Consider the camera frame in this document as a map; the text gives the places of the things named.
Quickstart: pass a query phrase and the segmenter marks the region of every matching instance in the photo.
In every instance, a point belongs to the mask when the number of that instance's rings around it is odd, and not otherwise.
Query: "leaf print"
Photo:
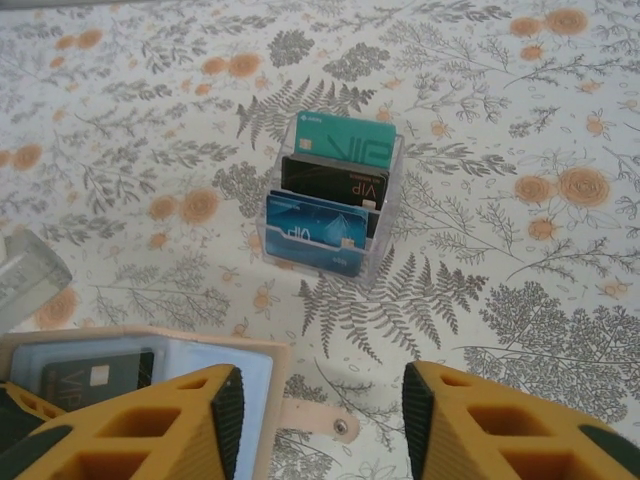
[[[481,223],[491,226],[491,231],[500,237],[509,253],[514,242],[519,239],[516,234],[520,231],[514,228],[513,221],[507,216],[504,208],[499,204],[489,202],[486,209],[476,208],[476,213]]]
[[[453,175],[462,171],[468,175],[483,177],[497,174],[515,175],[515,166],[496,154],[469,158],[474,152],[463,143],[452,143],[436,147],[433,143],[410,143],[406,146],[405,157],[418,161],[418,168],[425,173]]]
[[[463,64],[453,61],[444,64],[444,70],[456,75],[465,76],[459,68],[466,68]],[[416,100],[406,111],[423,109],[441,112],[447,107],[459,108],[455,114],[458,120],[473,123],[474,120],[484,118],[485,121],[498,123],[502,117],[502,110],[506,109],[511,100],[506,97],[488,95],[489,85],[486,83],[471,83],[471,91],[467,91],[469,84],[460,81],[450,81],[446,92],[441,92],[443,77],[432,74],[418,74],[413,87],[417,90]]]
[[[394,401],[390,405],[380,407],[365,403],[372,398],[372,383],[350,384],[338,380],[330,380],[322,371],[318,361],[315,361],[318,372],[329,384],[331,389],[340,397],[339,405],[351,414],[360,414],[376,429],[376,442],[382,444],[387,451],[395,450],[393,437],[404,436],[402,408],[400,402]]]
[[[165,84],[151,86],[146,80],[112,83],[104,87],[102,93],[109,95],[115,102],[132,102],[137,99],[154,100],[172,95],[171,89]]]
[[[153,169],[147,168],[138,174],[133,173],[132,164],[139,158],[139,148],[147,144],[146,138],[132,141],[118,149],[106,150],[93,163],[83,163],[71,158],[63,148],[60,136],[55,132],[56,142],[52,147],[54,161],[63,159],[69,165],[82,168],[82,185],[87,191],[85,203],[94,214],[105,213],[117,203],[127,205],[139,202],[141,194],[156,190],[152,183],[157,179]]]
[[[120,107],[115,106],[105,113],[93,117],[83,118],[76,114],[76,118],[95,128],[101,135],[109,139],[111,139],[113,135],[121,135],[123,133],[130,137],[135,137],[136,127],[145,125],[159,126],[166,123],[164,116],[158,113],[156,107],[148,108],[142,112],[137,107],[133,107],[128,113],[117,117],[116,114],[119,111]]]
[[[616,3],[620,3],[620,8],[615,8]],[[624,0],[596,2],[595,13],[604,15],[607,25],[597,25],[594,29],[595,36],[610,42],[600,47],[602,53],[624,54],[629,57],[640,53],[640,28],[633,25],[637,23],[636,17],[625,12],[626,7]]]
[[[232,15],[230,17],[220,17],[215,23],[201,25],[200,28],[208,35],[240,35],[247,33],[248,29],[261,30],[276,21],[275,17],[263,17],[259,15],[249,15],[240,17]]]
[[[26,213],[25,210],[39,214],[46,211],[49,206],[45,200],[37,197],[20,198],[20,193],[20,191],[14,190],[0,199],[0,215]]]
[[[627,416],[627,395],[640,398],[640,320],[621,306],[568,315],[528,281],[492,288],[481,315],[502,346],[463,347],[472,373],[611,423]]]
[[[364,462],[357,473],[344,473],[338,477],[338,480],[412,480],[412,477],[409,472],[398,476],[395,465],[381,466],[380,460],[376,460],[373,465]]]
[[[477,293],[486,282],[485,277],[464,277],[457,269],[451,272],[444,263],[435,278],[431,264],[424,259],[418,267],[411,253],[400,269],[392,274],[395,249],[385,256],[375,283],[368,290],[340,278],[320,276],[315,287],[302,280],[298,296],[305,307],[303,335],[313,323],[320,323],[320,334],[325,356],[330,356],[330,343],[336,327],[348,332],[346,338],[358,349],[382,364],[375,352],[370,336],[381,334],[391,344],[409,352],[411,358],[420,358],[418,339],[412,330],[424,334],[438,348],[440,335],[434,318],[441,316],[454,333],[458,320],[454,306],[469,310],[468,298],[477,299]]]
[[[306,38],[302,30],[281,30],[269,44],[271,62],[278,68],[300,63],[315,43]]]
[[[428,234],[430,245],[443,252],[455,253],[458,260],[471,265],[484,261],[490,252],[522,261],[509,251],[509,244],[502,245],[505,238],[511,238],[507,234],[515,233],[508,226],[513,223],[506,217],[502,221],[506,222],[503,227],[507,233],[502,231],[502,227],[495,230],[500,240],[500,244],[495,245],[475,234],[475,225],[472,223],[475,217],[462,207],[456,197],[446,196],[444,200],[436,198],[429,182],[420,175],[411,171],[405,174],[401,196],[402,207],[393,227],[394,236],[406,239],[409,235]],[[491,220],[500,225],[497,219]]]
[[[632,156],[615,153],[608,147],[603,147],[603,149],[618,161],[618,178],[620,180],[627,180],[634,186],[635,191],[640,193],[640,173],[638,173],[640,155]]]
[[[511,21],[509,31],[516,37],[532,37],[542,30],[543,24],[537,18],[519,17]]]
[[[201,252],[189,253],[176,260],[174,266],[122,265],[115,280],[108,285],[92,285],[96,289],[93,302],[96,313],[108,323],[121,324],[131,311],[153,324],[156,318],[167,318],[176,328],[194,331],[198,326],[222,326],[229,300],[213,287],[205,288],[209,263]],[[107,300],[119,292],[127,306]]]
[[[11,117],[11,123],[14,125],[23,122],[24,120],[31,120],[35,117],[43,107],[47,104],[45,102],[33,102],[31,107],[28,110],[23,110],[20,113],[16,113],[13,117]]]
[[[627,215],[628,220],[635,220],[638,217],[640,200],[634,201],[626,195],[623,195],[618,200],[616,200],[616,205],[621,205],[616,209],[616,213]]]
[[[560,75],[572,76],[577,80],[585,80],[587,76],[600,75],[604,77],[612,67],[619,67],[619,58],[605,58],[601,63],[587,63],[585,54],[581,53],[573,59],[562,62],[556,57],[543,60],[542,63],[534,67],[531,73],[518,77],[505,84],[508,88],[516,82],[526,80],[528,82],[542,82],[556,87],[560,86],[560,81],[556,78]]]
[[[395,65],[405,71],[438,67],[460,73],[469,80],[483,78],[489,71],[509,73],[503,55],[492,55],[500,66],[480,62],[475,46],[469,41],[463,37],[446,38],[439,28],[430,23],[397,21],[381,36],[381,40],[388,45],[402,47]]]
[[[189,36],[195,22],[196,17],[183,18],[161,27],[154,35],[142,40],[141,53],[146,59],[145,67],[158,74],[176,65],[193,63],[195,58],[206,55],[205,38]]]
[[[281,141],[284,138],[289,121],[300,110],[316,110],[333,113],[343,117],[350,115],[350,109],[361,112],[361,105],[368,105],[375,90],[359,90],[342,84],[336,92],[336,84],[331,82],[325,91],[324,80],[310,91],[307,91],[311,78],[307,79],[294,90],[293,81],[287,80],[278,92],[269,95],[264,100],[258,100],[254,95],[248,107],[238,105],[236,115],[240,117],[240,126],[236,137],[239,137],[248,127],[251,128],[251,146],[255,150],[256,141],[266,130],[269,138]]]
[[[116,233],[124,231],[125,222],[110,220],[103,216],[88,217],[85,214],[68,213],[56,223],[43,223],[40,234],[45,240],[61,242],[68,240],[76,246],[90,240],[93,235],[101,239],[112,238]]]
[[[235,155],[238,147],[220,145],[217,142],[203,143],[199,145],[193,140],[177,140],[166,150],[151,150],[152,159],[160,165],[182,165],[186,168],[194,168],[202,162],[223,162]]]
[[[509,126],[509,135],[512,138],[524,138],[531,135],[531,129],[535,133],[542,133],[551,123],[560,107],[550,106],[548,108],[535,107],[530,110],[534,118],[520,123],[512,123]]]
[[[231,165],[228,172],[224,169],[218,170],[211,185],[219,188],[227,200],[238,200],[243,217],[254,218],[258,214],[270,176],[270,169],[258,175],[254,165],[242,161],[240,164]]]
[[[307,2],[306,0],[287,0],[286,2],[267,2],[267,11],[271,15],[283,15],[285,13],[299,13],[305,8],[311,8],[321,15],[335,17],[344,13],[345,0],[316,0]]]
[[[58,25],[47,25],[45,22],[25,22],[11,27],[19,40],[48,40],[63,35],[62,28]]]
[[[519,268],[509,275],[507,280],[524,270],[533,269],[538,273],[559,275],[564,280],[576,283],[579,277],[567,265],[592,269],[602,278],[610,275],[611,266],[627,274],[638,275],[640,249],[634,247],[626,253],[609,252],[606,249],[608,243],[609,240],[603,237],[592,240],[587,248],[580,249],[568,238],[554,241],[552,246],[543,250],[542,259]]]
[[[468,0],[453,2],[427,1],[413,7],[413,14],[428,15],[436,23],[458,23],[463,20],[487,22],[511,18],[511,13],[498,5],[479,7]]]
[[[387,50],[369,47],[365,43],[357,43],[338,60],[327,63],[322,70],[330,73],[338,80],[354,82],[360,77],[368,77],[376,70],[382,70],[384,63],[391,58]]]

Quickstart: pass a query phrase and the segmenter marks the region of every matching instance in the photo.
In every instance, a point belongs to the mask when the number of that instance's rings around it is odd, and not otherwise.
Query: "card chip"
[[[98,365],[91,368],[91,376],[89,377],[89,386],[99,387],[109,383],[109,365]]]

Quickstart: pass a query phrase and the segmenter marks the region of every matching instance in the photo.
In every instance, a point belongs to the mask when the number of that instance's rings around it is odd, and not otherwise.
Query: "blue vip card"
[[[388,170],[395,139],[396,127],[388,123],[302,111],[294,150]]]
[[[363,254],[368,213],[364,209],[277,192],[267,197],[266,250],[269,255],[355,277]],[[323,248],[302,242],[315,242]]]
[[[342,212],[347,212],[353,215],[357,215],[358,217],[364,217],[365,225],[368,221],[369,212],[361,207],[355,207],[352,205],[346,205],[344,203],[332,202],[331,200],[324,200],[323,198],[315,198],[309,197],[306,195],[297,194],[294,192],[287,192],[284,190],[271,190],[271,195],[281,198],[289,198],[291,200],[307,202],[312,205],[318,205],[320,207],[331,208],[334,210],[340,210]]]

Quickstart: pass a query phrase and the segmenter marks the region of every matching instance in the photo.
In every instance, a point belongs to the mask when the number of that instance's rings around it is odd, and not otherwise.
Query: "teal vip card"
[[[388,170],[395,139],[394,125],[303,111],[298,113],[294,150]]]

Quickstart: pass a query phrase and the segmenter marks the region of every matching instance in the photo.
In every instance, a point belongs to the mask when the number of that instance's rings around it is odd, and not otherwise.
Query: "metal screw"
[[[338,435],[346,435],[346,433],[349,431],[347,422],[345,422],[341,418],[333,422],[333,429]]]

